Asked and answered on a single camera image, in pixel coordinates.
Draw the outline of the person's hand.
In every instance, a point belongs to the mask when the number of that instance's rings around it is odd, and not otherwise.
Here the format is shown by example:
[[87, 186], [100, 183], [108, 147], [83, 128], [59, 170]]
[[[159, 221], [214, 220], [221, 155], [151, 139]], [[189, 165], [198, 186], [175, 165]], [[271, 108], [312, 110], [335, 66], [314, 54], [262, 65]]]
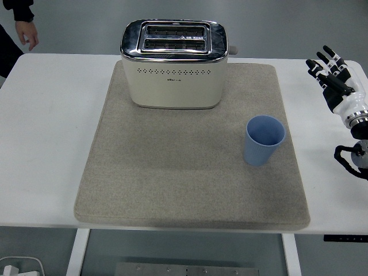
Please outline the person's hand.
[[32, 51], [39, 43], [38, 32], [33, 22], [16, 21], [15, 28], [22, 45], [28, 45], [28, 50]]

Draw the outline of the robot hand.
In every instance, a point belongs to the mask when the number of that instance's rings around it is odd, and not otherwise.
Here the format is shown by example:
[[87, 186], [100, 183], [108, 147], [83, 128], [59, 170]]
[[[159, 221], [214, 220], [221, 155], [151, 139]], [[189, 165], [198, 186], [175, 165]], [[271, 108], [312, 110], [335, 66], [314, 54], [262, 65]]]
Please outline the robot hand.
[[306, 60], [308, 74], [322, 88], [329, 110], [348, 127], [353, 117], [367, 114], [366, 92], [355, 70], [342, 57], [326, 45], [323, 50], [317, 53], [321, 63]]

